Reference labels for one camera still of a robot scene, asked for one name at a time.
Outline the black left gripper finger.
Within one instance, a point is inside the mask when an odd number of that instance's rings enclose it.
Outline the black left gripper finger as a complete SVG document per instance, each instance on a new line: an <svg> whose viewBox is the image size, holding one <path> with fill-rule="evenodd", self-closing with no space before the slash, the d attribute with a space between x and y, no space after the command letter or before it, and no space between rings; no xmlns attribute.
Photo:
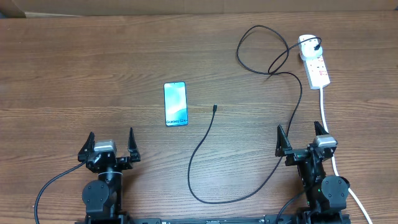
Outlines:
<svg viewBox="0 0 398 224"><path fill-rule="evenodd" d="M95 146L95 134L91 132L88 136L88 139L84 143L83 147L80 149L78 153L78 162L83 162L88 159L90 154L93 152Z"/></svg>
<svg viewBox="0 0 398 224"><path fill-rule="evenodd" d="M137 144L134 139L134 132L133 132L132 128L130 128L130 131L129 131L129 139L128 139L127 149L130 154L131 162L140 162L141 161L141 155L138 151Z"/></svg>

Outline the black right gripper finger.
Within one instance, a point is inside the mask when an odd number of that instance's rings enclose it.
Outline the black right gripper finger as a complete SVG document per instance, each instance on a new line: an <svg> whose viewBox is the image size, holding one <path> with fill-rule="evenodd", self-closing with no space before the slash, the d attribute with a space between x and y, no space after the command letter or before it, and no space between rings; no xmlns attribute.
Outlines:
<svg viewBox="0 0 398 224"><path fill-rule="evenodd" d="M275 156L284 157L292 153L292 146L281 125L277 127L277 144L275 147Z"/></svg>
<svg viewBox="0 0 398 224"><path fill-rule="evenodd" d="M314 122L315 134L317 136L327 135L329 132L318 122Z"/></svg>

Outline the Samsung Galaxy smartphone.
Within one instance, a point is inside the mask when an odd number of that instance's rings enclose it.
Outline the Samsung Galaxy smartphone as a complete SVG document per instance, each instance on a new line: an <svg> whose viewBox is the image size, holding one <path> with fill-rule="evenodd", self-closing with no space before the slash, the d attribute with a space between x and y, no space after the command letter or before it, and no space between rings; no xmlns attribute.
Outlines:
<svg viewBox="0 0 398 224"><path fill-rule="evenodd" d="M187 92L185 82L164 84L165 125L186 126L188 124Z"/></svg>

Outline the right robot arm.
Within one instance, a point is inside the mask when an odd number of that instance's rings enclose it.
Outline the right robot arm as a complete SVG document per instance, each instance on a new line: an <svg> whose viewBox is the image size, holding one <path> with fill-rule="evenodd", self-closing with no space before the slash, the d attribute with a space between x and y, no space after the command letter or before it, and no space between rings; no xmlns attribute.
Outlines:
<svg viewBox="0 0 398 224"><path fill-rule="evenodd" d="M279 211L276 223L350 223L346 209L349 181L341 176L326 175L323 162L332 158L338 145L318 122L314 122L315 138L305 149L293 149L282 126L277 127L275 155L285 158L286 166L296 166L302 179L303 191L290 199ZM284 210L301 195L307 206L293 215L283 215Z"/></svg>

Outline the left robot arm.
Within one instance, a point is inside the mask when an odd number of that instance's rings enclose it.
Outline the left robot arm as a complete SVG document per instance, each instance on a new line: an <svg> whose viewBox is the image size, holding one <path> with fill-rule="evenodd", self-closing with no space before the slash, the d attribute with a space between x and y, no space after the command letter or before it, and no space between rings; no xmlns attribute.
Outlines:
<svg viewBox="0 0 398 224"><path fill-rule="evenodd" d="M133 129L129 130L127 151L128 156L117 157L116 143L113 140L96 142L94 133L89 134L80 149L78 161L98 175L82 191L85 223L133 223L129 213L122 208L123 171L132 169L133 163L141 160Z"/></svg>

